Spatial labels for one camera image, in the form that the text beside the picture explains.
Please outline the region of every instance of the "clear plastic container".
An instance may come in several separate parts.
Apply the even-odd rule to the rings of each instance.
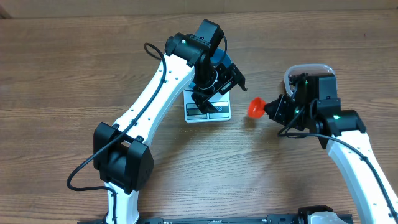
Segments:
[[[318,75],[318,74],[334,74],[336,76],[335,71],[329,66],[325,64],[303,64],[303,65],[294,65],[290,67],[285,72],[284,82],[286,94],[288,96],[292,96],[294,87],[292,88],[289,83],[289,77],[292,75],[300,75],[303,73],[308,73],[309,75]]]

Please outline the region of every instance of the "blue round object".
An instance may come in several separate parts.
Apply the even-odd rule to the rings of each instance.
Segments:
[[[221,48],[217,48],[216,52],[214,53],[212,58],[210,58],[210,60],[211,60],[212,63],[217,63],[217,62],[219,62],[221,60],[223,55],[224,55],[224,50],[221,49]],[[232,60],[231,60],[231,58],[229,57],[228,54],[225,55],[225,58],[223,60],[223,64],[227,68],[232,64]],[[193,82],[189,85],[190,88],[193,88],[194,86],[195,86],[195,84]]]

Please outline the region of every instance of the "wooden surface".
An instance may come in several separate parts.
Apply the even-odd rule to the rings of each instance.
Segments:
[[[0,21],[0,223],[58,224],[102,217],[106,192],[72,192],[69,173],[93,150],[99,122],[137,99],[177,32],[218,23],[248,92],[231,90],[231,121],[187,124],[179,97],[155,135],[155,169],[139,197],[143,217],[255,217],[329,205],[358,213],[317,139],[281,139],[248,103],[282,93],[290,66],[326,63],[343,109],[355,109],[398,192],[398,11],[268,12]],[[101,185],[92,164],[74,185]]]
[[[0,0],[12,18],[395,9],[398,0]]]

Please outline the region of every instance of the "red object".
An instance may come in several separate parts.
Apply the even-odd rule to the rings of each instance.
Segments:
[[[248,116],[250,118],[259,119],[264,115],[264,107],[267,103],[260,97],[256,97],[248,107]]]

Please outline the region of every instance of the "wooden table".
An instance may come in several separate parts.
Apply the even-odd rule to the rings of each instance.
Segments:
[[[282,93],[290,66],[325,63],[343,109],[355,109],[398,192],[398,11],[318,11],[0,20],[0,223],[101,218],[106,192],[72,192],[69,173],[93,150],[99,122],[136,100],[177,32],[218,23],[248,92],[231,90],[231,121],[187,124],[179,97],[155,135],[155,170],[140,192],[143,217],[255,217],[329,205],[358,213],[315,138],[276,137],[281,126],[246,117],[248,103]],[[73,181],[103,184],[90,164]]]

